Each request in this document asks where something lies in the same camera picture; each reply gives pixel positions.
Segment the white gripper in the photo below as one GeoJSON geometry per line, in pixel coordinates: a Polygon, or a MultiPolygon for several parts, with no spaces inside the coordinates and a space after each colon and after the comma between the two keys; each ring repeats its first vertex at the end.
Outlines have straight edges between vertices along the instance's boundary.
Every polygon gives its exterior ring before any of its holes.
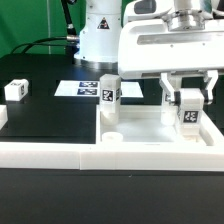
{"type": "MultiPolygon", "coordinates": [[[[123,79],[146,79],[162,72],[206,71],[204,102],[213,102],[217,69],[224,69],[224,20],[208,20],[203,30],[169,31],[161,19],[127,23],[120,35],[118,74],[123,79]]],[[[160,75],[165,101],[180,104],[180,92],[160,75]]]]}

